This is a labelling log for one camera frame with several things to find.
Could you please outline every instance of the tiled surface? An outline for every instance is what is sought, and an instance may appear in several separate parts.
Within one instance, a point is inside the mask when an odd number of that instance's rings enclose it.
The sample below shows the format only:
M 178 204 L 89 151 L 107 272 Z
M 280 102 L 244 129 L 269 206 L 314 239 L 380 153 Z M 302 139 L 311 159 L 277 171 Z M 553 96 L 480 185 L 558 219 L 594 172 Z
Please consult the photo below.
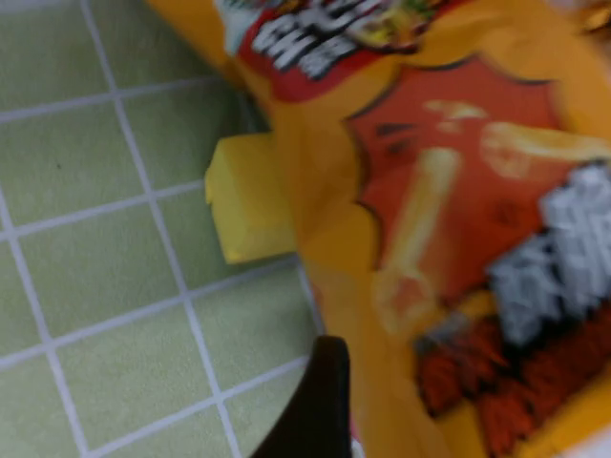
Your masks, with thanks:
M 203 189 L 164 198 L 159 204 L 190 289 L 226 279 L 253 267 L 252 263 L 225 263 Z M 189 215 L 189 224 L 184 223 L 185 215 Z
M 178 294 L 146 204 L 31 234 L 21 245 L 53 336 Z
M 156 189 L 203 177 L 219 138 L 242 129 L 238 98 L 221 83 L 130 98 L 125 110 Z
M 222 432 L 221 418 L 214 409 L 196 413 L 162 432 L 112 453 L 110 458 L 231 458 Z
M 62 347 L 57 356 L 92 448 L 211 394 L 182 307 Z
M 245 457 L 315 334 L 295 260 L 227 266 L 205 204 L 253 114 L 137 0 L 0 1 L 0 51 L 0 457 Z
M 0 291 L 2 291 L 0 320 L 0 358 L 2 358 L 40 342 L 30 303 L 7 242 L 0 243 Z
M 3 124 L 0 138 L 0 182 L 15 224 L 142 193 L 110 103 Z
M 0 3 L 0 111 L 107 91 L 78 1 L 33 3 Z
M 91 8 L 119 88 L 210 73 L 142 1 L 91 0 Z
M 221 389 L 309 353 L 315 330 L 294 268 L 196 301 Z
M 0 372 L 0 456 L 78 456 L 47 359 L 37 357 Z
M 295 369 L 227 402 L 243 456 L 249 456 L 274 426 L 302 375 L 301 369 Z

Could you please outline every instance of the food illustration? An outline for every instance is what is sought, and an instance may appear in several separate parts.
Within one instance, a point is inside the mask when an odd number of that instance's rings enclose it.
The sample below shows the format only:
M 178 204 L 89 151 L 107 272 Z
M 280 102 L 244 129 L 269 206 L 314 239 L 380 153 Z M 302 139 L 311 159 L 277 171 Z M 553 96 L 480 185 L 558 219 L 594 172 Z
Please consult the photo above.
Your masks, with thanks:
M 437 124 L 437 129 L 445 134 L 461 134 L 463 130 L 460 121 L 463 119 L 488 117 L 484 109 L 464 101 L 429 100 L 424 106 L 427 110 L 442 115 L 443 120 Z
M 600 138 L 509 122 L 491 122 L 482 131 L 481 154 L 502 177 L 545 178 L 545 159 L 576 163 L 596 158 L 609 159 L 611 145 Z
M 436 306 L 432 286 L 418 263 L 460 165 L 460 156 L 447 148 L 431 148 L 418 157 L 388 255 L 375 274 L 374 303 L 390 332 Z
M 426 1 L 395 0 L 386 10 L 354 22 L 347 34 L 357 43 L 392 52 L 414 52 L 434 13 Z

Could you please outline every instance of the black object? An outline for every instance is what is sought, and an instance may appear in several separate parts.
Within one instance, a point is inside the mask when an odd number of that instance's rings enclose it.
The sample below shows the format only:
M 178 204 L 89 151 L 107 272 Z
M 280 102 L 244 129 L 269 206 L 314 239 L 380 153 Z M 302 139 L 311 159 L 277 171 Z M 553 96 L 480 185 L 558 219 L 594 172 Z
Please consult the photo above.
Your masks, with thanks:
M 350 458 L 348 348 L 319 337 L 295 394 L 252 458 Z

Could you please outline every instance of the red starburst graphic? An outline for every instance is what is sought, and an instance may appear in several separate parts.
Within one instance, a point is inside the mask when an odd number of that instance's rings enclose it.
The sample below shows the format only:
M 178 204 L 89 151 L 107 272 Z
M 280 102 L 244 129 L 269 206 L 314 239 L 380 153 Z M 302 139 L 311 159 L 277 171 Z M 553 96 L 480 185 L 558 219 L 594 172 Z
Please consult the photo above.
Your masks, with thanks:
M 572 165 L 547 158 L 526 175 L 504 176 L 481 153 L 482 130 L 498 122 L 559 129 L 552 87 L 512 78 L 479 56 L 442 68 L 406 66 L 347 120 L 363 164 L 358 202 L 379 222 L 381 265 L 410 198 L 414 164 L 429 148 L 450 148 L 460 157 L 417 266 L 440 299 L 453 302 L 481 285 L 490 261 L 541 229 L 538 200 L 564 181 Z M 502 154 L 496 159 L 505 160 Z

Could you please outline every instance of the chip bag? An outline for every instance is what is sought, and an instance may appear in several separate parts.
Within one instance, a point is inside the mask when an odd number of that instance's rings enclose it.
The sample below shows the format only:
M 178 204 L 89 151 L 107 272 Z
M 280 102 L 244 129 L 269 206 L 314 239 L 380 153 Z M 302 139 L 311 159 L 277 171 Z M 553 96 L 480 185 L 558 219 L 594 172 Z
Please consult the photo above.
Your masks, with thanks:
M 150 2 L 271 119 L 368 456 L 545 458 L 611 422 L 611 92 L 574 22 L 540 0 Z

